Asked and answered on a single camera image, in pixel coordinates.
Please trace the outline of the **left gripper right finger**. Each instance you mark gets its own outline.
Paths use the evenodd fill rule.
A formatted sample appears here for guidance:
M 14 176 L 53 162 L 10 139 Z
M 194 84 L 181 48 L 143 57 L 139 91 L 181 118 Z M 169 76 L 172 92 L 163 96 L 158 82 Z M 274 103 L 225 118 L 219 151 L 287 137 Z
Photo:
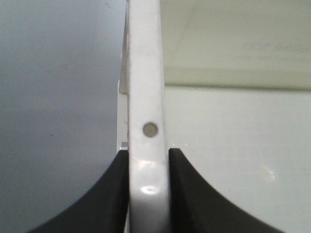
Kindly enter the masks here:
M 169 150 L 174 233 L 278 233 L 214 189 L 180 149 Z

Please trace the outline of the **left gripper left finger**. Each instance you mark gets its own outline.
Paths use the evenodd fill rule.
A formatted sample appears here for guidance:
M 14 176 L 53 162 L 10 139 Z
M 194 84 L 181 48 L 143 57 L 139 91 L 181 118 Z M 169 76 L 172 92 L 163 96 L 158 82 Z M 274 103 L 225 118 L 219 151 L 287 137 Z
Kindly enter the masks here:
M 129 201 L 129 156 L 120 150 L 96 184 L 32 233 L 122 233 Z

